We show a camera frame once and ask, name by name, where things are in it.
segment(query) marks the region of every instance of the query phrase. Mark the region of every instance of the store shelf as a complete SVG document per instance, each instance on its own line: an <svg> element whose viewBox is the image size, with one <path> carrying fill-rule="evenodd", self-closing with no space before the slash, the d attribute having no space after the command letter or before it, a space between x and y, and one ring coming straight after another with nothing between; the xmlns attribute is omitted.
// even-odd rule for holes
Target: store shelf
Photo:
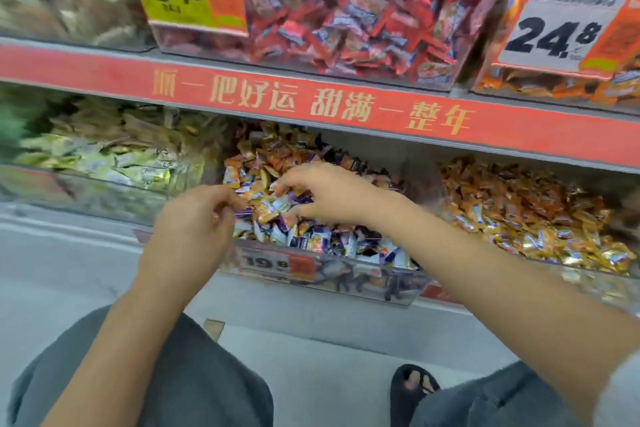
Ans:
<svg viewBox="0 0 640 427"><path fill-rule="evenodd" d="M640 117L150 50L0 38L0 80L640 173Z"/></svg>

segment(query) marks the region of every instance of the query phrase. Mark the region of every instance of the floor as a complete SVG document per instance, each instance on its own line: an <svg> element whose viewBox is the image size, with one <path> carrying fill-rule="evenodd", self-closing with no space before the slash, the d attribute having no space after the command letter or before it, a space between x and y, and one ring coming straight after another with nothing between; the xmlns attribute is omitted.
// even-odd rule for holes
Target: floor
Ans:
<svg viewBox="0 0 640 427"><path fill-rule="evenodd" d="M7 404L12 381L34 356L102 305L105 302L95 298L0 280L0 404ZM402 358L228 324L218 341L269 384L275 427L389 425L389 381L407 362ZM474 377L437 365L421 366L443 387ZM4 414L0 419L4 426Z"/></svg>

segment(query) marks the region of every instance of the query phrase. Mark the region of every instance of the foot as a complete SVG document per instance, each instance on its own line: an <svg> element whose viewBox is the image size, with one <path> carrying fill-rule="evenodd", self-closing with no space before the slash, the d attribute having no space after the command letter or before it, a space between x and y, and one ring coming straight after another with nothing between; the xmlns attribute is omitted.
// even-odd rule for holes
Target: foot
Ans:
<svg viewBox="0 0 640 427"><path fill-rule="evenodd" d="M409 364L398 368L391 380L391 427L409 427L420 401L438 390L427 370Z"/></svg>

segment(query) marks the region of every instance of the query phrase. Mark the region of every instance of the pants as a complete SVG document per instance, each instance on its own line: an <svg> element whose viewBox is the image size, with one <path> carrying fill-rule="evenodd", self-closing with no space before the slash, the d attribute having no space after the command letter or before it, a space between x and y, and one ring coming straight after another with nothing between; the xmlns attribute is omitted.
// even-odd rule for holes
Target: pants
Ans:
<svg viewBox="0 0 640 427"><path fill-rule="evenodd" d="M64 332L13 386L9 427L39 427L89 350L109 308ZM265 381L182 314L149 384L138 427L272 427ZM555 391L518 362L425 397L410 427L579 427Z"/></svg>

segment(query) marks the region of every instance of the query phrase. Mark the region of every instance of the hand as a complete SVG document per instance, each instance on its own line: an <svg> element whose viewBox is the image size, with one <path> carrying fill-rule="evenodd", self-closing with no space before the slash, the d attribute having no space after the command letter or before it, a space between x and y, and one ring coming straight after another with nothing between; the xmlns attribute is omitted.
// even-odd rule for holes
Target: hand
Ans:
<svg viewBox="0 0 640 427"><path fill-rule="evenodd" d="M376 209L391 194L372 185L354 172L327 162L299 165L276 182L275 194L281 196L292 187L311 191L314 202L293 206L291 218L314 218L324 223L346 223L376 228Z"/></svg>
<svg viewBox="0 0 640 427"><path fill-rule="evenodd" d="M168 202L138 261L134 285L188 302L218 269L248 206L226 186L198 186Z"/></svg>

